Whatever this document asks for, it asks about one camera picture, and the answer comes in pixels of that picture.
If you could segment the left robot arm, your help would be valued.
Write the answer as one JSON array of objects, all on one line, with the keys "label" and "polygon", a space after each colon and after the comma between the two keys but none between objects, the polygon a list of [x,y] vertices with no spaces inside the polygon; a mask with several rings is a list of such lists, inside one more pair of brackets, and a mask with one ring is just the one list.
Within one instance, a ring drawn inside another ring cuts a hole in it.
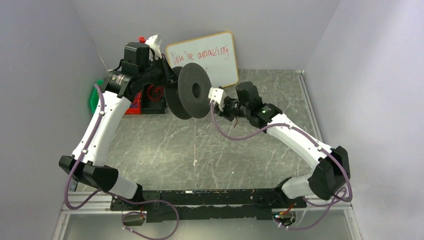
[{"label": "left robot arm", "polygon": [[70,156],[63,155],[59,166],[69,180],[91,186],[136,202],[142,187],[106,166],[109,146],[125,112],[146,85],[164,87],[175,80],[171,68],[154,42],[130,42],[118,68],[107,71],[101,86],[96,85],[99,102],[82,139]]}]

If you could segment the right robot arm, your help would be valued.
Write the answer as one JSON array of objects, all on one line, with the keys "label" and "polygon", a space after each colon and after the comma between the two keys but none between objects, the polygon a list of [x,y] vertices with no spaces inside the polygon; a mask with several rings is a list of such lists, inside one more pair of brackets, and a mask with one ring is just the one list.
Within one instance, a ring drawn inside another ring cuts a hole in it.
[{"label": "right robot arm", "polygon": [[266,133],[295,151],[311,168],[311,173],[284,180],[279,189],[288,199],[315,195],[322,200],[350,202],[353,190],[350,183],[349,156],[342,146],[331,147],[297,126],[281,109],[264,103],[257,87],[250,81],[236,86],[236,98],[227,96],[222,88],[209,90],[211,116],[229,121],[245,118],[258,130],[243,137],[225,134],[227,139],[243,141]]}]

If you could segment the black perforated cable spool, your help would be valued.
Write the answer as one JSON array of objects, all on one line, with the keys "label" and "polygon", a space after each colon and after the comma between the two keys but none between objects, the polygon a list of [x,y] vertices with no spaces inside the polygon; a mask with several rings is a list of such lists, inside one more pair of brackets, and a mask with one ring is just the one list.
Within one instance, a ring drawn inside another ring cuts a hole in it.
[{"label": "black perforated cable spool", "polygon": [[177,118],[204,118],[209,112],[209,91],[212,87],[207,72],[197,63],[172,68],[177,81],[164,88],[169,110]]}]

